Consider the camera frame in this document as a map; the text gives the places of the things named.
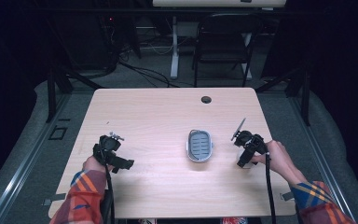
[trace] chair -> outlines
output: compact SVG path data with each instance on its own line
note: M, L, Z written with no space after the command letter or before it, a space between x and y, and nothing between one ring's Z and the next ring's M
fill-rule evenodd
M198 63L247 63L243 74L242 86L252 58L255 37L263 28L263 23L256 15L250 14L212 14L203 18L198 26L193 64L194 87L197 87ZM244 34L250 34L245 44Z

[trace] person's right arm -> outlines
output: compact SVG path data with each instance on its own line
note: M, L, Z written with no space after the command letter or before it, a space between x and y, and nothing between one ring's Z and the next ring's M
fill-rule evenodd
M304 223L355 223L337 207L325 183L309 182L303 176L293 164L284 145L270 141L267 147L270 156L269 167L289 183ZM266 156L253 156L251 161L266 164Z

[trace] plaid sleeve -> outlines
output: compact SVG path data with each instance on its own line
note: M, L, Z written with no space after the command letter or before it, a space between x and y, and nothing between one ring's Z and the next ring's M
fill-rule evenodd
M100 202L106 186L105 173L85 170L75 174L68 196L50 223L102 223Z
M305 182L290 189L304 223L355 223L338 208L325 183Z

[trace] hand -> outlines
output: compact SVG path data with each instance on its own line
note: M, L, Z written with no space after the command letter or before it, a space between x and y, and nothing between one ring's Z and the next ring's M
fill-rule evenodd
M295 185L306 182L307 179L293 164L292 159L282 143L270 141L266 143L269 151L269 168L281 175L289 184ZM266 164L266 155L253 156L251 162L262 162Z
M108 165L108 171L112 171L114 166ZM105 167L102 166L93 156L90 156L83 162L83 170L96 170L106 173Z

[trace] gray carpet floor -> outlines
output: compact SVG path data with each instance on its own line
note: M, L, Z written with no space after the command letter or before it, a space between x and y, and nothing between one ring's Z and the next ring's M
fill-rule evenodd
M253 78L247 82L247 87L256 88L264 84L260 74L270 41L270 36L260 36L257 39L254 62L251 66ZM161 49L159 53L156 53L152 49L142 49L142 59L129 52L123 55L123 62L153 69L169 78L172 52L160 54L163 51L167 50ZM191 47L181 48L179 75L176 80L169 79L172 84L182 88L192 87L191 52ZM200 67L200 72L202 77L231 78L230 80L202 80L200 87L239 87L241 85L239 67L232 71L231 65L203 65ZM82 72L82 75L92 76L95 73L88 71ZM118 65L113 73L93 78L92 81L106 88L166 87L165 83L153 78L147 80L122 65ZM0 172L0 223L49 222L49 207L43 205L43 202L45 199L51 199L55 194L93 93L90 87L78 80L71 79L71 82L75 87L72 94L62 94L57 90L58 113L51 123L45 122L48 117L47 83L43 82L35 88L38 98L34 113ZM314 144L310 141L311 132L339 186L340 193L358 222L358 182L351 167L346 163L345 145L337 125L319 98L312 94L310 97L311 125L309 128L304 128L302 120L298 117L298 99L286 98L282 92L285 86L286 83L282 83L268 92L257 94L273 138L286 145L293 161L308 180L324 180L324 171L321 171L317 165L313 151ZM49 140L54 127L66 129L62 140ZM33 162L28 163L29 172L23 176L24 182L13 190L10 188L10 181L19 174L17 172L20 169L24 168L25 161ZM11 199L4 199L3 196L10 191L15 192ZM262 217L262 221L270 223L270 218ZM278 223L297 223L297 219L296 216L278 217Z

